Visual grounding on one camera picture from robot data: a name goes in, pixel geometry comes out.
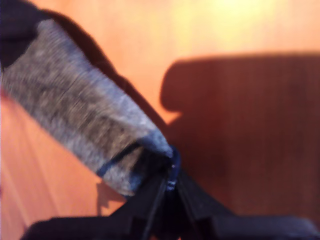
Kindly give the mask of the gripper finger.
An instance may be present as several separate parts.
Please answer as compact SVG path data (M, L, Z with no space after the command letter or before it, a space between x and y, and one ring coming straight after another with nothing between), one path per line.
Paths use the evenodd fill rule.
M176 188L194 218L215 215L233 216L234 213L204 191L184 170L178 175Z
M147 218L164 198L166 185L166 173L154 175L113 216Z

